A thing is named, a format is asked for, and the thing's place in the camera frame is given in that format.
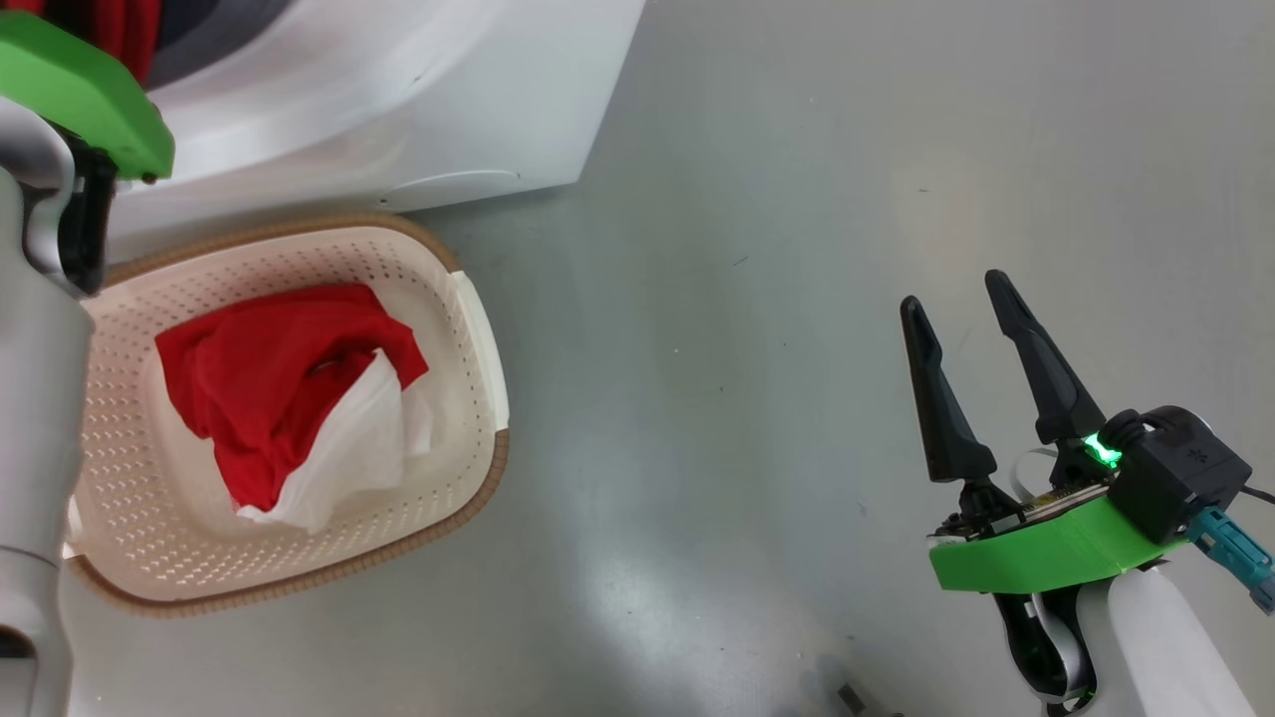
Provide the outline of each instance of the green bracket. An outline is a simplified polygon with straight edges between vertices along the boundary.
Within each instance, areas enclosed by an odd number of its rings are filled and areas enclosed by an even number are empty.
[[[172,176],[172,134],[129,70],[29,13],[0,10],[0,96],[106,152],[119,179]]]
[[[1102,496],[1002,536],[940,545],[929,564],[943,589],[1029,595],[1105,580],[1182,545],[1150,542]]]

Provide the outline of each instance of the white plastic basket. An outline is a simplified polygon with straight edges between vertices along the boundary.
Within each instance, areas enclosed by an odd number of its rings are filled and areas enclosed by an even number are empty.
[[[402,486],[351,496],[314,536],[238,518],[212,443],[168,401],[154,337],[245,299],[346,282],[368,285],[414,332],[433,448]],[[306,222],[143,259],[85,307],[97,330],[68,564],[134,612],[208,612],[365,569],[464,524],[500,481],[509,401],[491,327],[455,258],[407,221]]]

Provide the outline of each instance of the grey floor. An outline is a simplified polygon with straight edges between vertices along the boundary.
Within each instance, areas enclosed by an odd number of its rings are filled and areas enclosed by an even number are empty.
[[[1181,403],[1270,475],[1275,9],[650,0],[580,184],[428,212],[495,325],[513,455],[472,524],[205,619],[64,589],[74,714],[1034,714],[942,593],[896,307],[1002,466],[1011,273],[1108,412]],[[1275,545],[1275,514],[1234,514]],[[1258,713],[1275,623],[1172,574]]]

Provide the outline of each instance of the washing machine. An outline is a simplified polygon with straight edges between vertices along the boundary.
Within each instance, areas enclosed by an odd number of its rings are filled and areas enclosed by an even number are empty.
[[[176,165],[171,179],[120,186],[112,260],[297,216],[400,213],[574,182],[643,8],[222,1],[184,52],[170,52],[176,61],[156,57],[149,96]],[[193,63],[207,66],[182,66]]]

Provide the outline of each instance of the white cloth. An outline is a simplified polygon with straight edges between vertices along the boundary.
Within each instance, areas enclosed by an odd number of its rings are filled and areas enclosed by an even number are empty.
[[[394,365],[376,350],[376,358],[319,426],[306,462],[283,481],[274,508],[244,505],[236,514],[314,535],[346,498],[402,484],[404,459],[430,450],[433,412],[419,385],[418,379],[402,390]]]

